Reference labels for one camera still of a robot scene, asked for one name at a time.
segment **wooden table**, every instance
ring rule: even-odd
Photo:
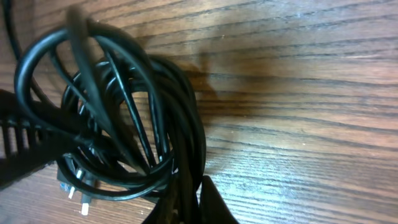
[[[79,4],[187,71],[206,173],[240,223],[398,223],[398,1],[23,0],[23,48]],[[15,68],[1,24],[0,88]],[[59,49],[71,72],[68,45]],[[45,59],[35,73],[59,103]],[[67,199],[56,167],[0,193],[0,223],[141,223],[144,200]]]

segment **metal pin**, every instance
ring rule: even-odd
[[[83,203],[81,205],[81,214],[82,215],[88,215],[88,207],[89,207],[89,203]]]
[[[76,178],[81,180],[82,177],[83,177],[83,171],[82,171],[81,169],[78,169],[78,170],[77,170],[77,173],[76,173]],[[69,191],[69,196],[68,196],[69,199],[72,199],[73,194],[75,193],[75,190],[76,190],[75,187],[72,187],[72,188],[70,189],[70,191]]]

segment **cable bundle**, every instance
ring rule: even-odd
[[[99,43],[104,59],[94,61],[89,37]],[[69,77],[55,50],[67,40],[80,69],[74,77]],[[38,97],[44,108],[37,108],[30,94],[34,68],[45,54],[50,55],[57,72],[68,85],[60,108],[40,92]],[[146,55],[123,31],[84,18],[76,8],[71,8],[65,27],[44,35],[27,49],[19,60],[14,84],[20,106],[31,120],[76,142],[78,147],[59,158],[57,163],[65,178],[84,194],[104,200],[161,195],[177,167],[180,178],[191,185],[187,189],[189,194],[198,189],[206,146],[192,86],[176,65]],[[159,163],[155,161],[132,98],[132,93],[138,91],[148,92]],[[119,105],[124,101],[144,155],[119,115]],[[103,136],[102,130],[109,137]],[[128,172],[118,161],[137,172]],[[87,185],[75,177],[70,170],[71,163],[98,180],[126,190],[113,192]]]

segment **wood grain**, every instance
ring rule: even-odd
[[[240,223],[398,223],[398,1],[23,0],[22,46],[62,24],[70,4],[187,71],[206,173]],[[0,88],[12,90],[0,26]],[[74,72],[68,45],[58,50]],[[35,76],[59,103],[47,59]],[[1,192],[0,223],[140,223],[153,207],[96,201],[83,217],[55,173]]]

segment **power cord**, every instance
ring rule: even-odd
[[[18,60],[14,89],[19,106],[36,125],[48,129],[50,135],[62,134],[78,145],[57,159],[65,180],[89,197],[128,200],[163,196],[170,178],[176,175],[182,210],[189,208],[182,212],[183,220],[192,223],[190,208],[198,206],[195,192],[205,168],[206,142],[195,94],[183,72],[164,58],[147,55],[122,30],[83,17],[76,7],[68,10],[65,26],[45,34],[20,57],[12,30],[11,4],[7,0],[3,3],[7,33]],[[93,59],[89,37],[99,43],[103,59]],[[66,72],[56,51],[67,40],[80,69],[73,77]],[[60,108],[42,94],[33,79],[34,68],[46,54],[68,85]],[[41,100],[40,108],[32,99],[31,89]],[[132,97],[134,92],[148,92],[158,163]],[[144,155],[119,115],[122,102],[127,104]],[[103,136],[102,131],[110,137]],[[120,162],[136,172],[127,171]],[[76,176],[72,164],[85,172],[85,179]],[[87,176],[126,190],[98,189]]]

